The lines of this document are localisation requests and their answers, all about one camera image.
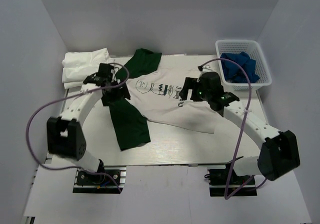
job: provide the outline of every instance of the white plastic basket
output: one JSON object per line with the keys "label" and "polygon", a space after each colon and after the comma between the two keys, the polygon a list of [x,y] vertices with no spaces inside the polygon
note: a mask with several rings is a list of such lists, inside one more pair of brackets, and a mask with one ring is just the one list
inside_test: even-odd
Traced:
{"label": "white plastic basket", "polygon": [[[256,41],[252,40],[218,40],[215,42],[216,54],[218,57],[221,56],[222,53],[236,53],[239,54],[241,52],[246,52],[251,59],[256,61],[255,64],[255,73],[260,77],[260,79],[251,84],[252,90],[257,90],[263,86],[268,86],[272,83],[271,75],[269,72],[269,68],[266,62],[264,54]],[[223,85],[231,90],[239,91],[239,90],[248,90],[248,84],[246,83],[229,83],[225,80],[224,72],[222,69],[221,61],[219,60],[219,68],[221,73],[221,78]]]}

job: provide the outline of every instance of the purple cable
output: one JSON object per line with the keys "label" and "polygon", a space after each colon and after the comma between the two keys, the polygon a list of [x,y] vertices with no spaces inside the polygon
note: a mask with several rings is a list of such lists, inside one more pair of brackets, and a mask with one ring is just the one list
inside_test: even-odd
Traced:
{"label": "purple cable", "polygon": [[236,62],[234,62],[234,61],[232,61],[232,60],[229,60],[229,59],[226,59],[226,58],[214,58],[214,59],[211,59],[211,60],[205,62],[204,64],[200,65],[200,67],[203,67],[203,66],[205,66],[206,64],[208,64],[208,63],[210,63],[210,62],[213,62],[213,61],[217,61],[217,60],[228,61],[228,62],[231,62],[231,63],[233,63],[234,65],[236,65],[236,66],[241,70],[241,72],[244,74],[244,76],[245,76],[245,78],[246,78],[246,81],[248,82],[248,86],[249,86],[249,98],[248,98],[248,103],[247,103],[247,105],[246,105],[246,107],[245,107],[246,109],[245,109],[244,116],[243,116],[243,120],[242,120],[242,123],[241,123],[238,141],[237,141],[236,146],[235,146],[235,150],[234,150],[234,154],[233,154],[233,159],[232,159],[232,161],[231,161],[231,165],[230,165],[228,177],[227,177],[227,179],[226,179],[226,185],[225,185],[225,190],[224,190],[224,199],[228,200],[229,198],[231,198],[234,194],[236,194],[241,188],[243,188],[246,184],[248,184],[248,183],[254,178],[254,176],[251,176],[251,177],[250,177],[248,180],[246,180],[240,187],[238,187],[237,189],[235,189],[235,190],[228,196],[228,190],[229,190],[229,184],[230,184],[230,179],[231,179],[232,171],[233,171],[234,166],[235,166],[235,162],[236,162],[236,159],[237,159],[237,154],[238,154],[240,142],[241,142],[241,139],[242,139],[242,135],[243,135],[243,133],[244,133],[244,130],[245,130],[245,123],[246,123],[246,119],[247,119],[247,115],[248,115],[248,110],[249,110],[249,106],[250,106],[250,102],[251,102],[251,98],[252,98],[252,90],[251,90],[251,83],[250,83],[249,77],[248,77],[248,75],[246,74],[245,70],[244,70],[239,64],[237,64]]}
{"label": "purple cable", "polygon": [[35,118],[36,114],[38,114],[38,112],[40,112],[41,110],[43,110],[44,108],[52,105],[52,104],[55,104],[55,103],[59,103],[59,102],[62,102],[62,101],[65,101],[67,99],[71,99],[71,98],[75,98],[75,97],[80,97],[80,96],[83,96],[87,93],[91,93],[91,92],[95,92],[95,91],[98,91],[98,90],[103,90],[103,89],[112,89],[112,88],[119,88],[121,86],[123,86],[127,80],[129,79],[129,70],[122,64],[119,64],[119,63],[108,63],[108,64],[114,64],[114,65],[119,65],[121,66],[125,71],[126,71],[126,79],[124,81],[122,81],[121,83],[117,84],[117,85],[114,85],[114,86],[105,86],[105,87],[100,87],[100,88],[94,88],[94,89],[91,89],[91,90],[88,90],[86,92],[83,92],[83,93],[79,93],[79,94],[75,94],[75,95],[72,95],[70,97],[65,97],[65,98],[61,98],[61,99],[57,99],[55,101],[51,101],[43,106],[41,106],[39,109],[37,109],[32,115],[31,117],[29,118],[28,120],[28,123],[26,125],[26,129],[25,129],[25,140],[26,140],[26,144],[27,144],[27,147],[29,149],[29,152],[31,153],[31,156],[33,157],[33,159],[35,160],[35,162],[41,166],[42,168],[44,169],[47,169],[47,170],[50,170],[50,171],[59,171],[59,170],[66,170],[66,169],[72,169],[72,168],[77,168],[77,169],[81,169],[83,171],[85,171],[86,173],[88,174],[91,174],[91,175],[104,175],[104,176],[107,176],[111,179],[111,181],[113,181],[113,183],[116,185],[116,187],[118,188],[119,192],[121,193],[121,189],[119,187],[119,185],[117,184],[117,182],[112,178],[112,176],[110,176],[108,173],[95,173],[95,172],[91,172],[91,171],[88,171],[88,170],[84,170],[82,167],[78,167],[78,166],[68,166],[68,167],[64,167],[64,168],[49,168],[47,166],[45,166],[44,164],[41,163],[41,161],[36,157],[34,151],[32,150],[32,147],[31,147],[31,143],[30,143],[30,137],[29,137],[29,132],[30,132],[30,125],[31,125],[31,122],[32,120]]}

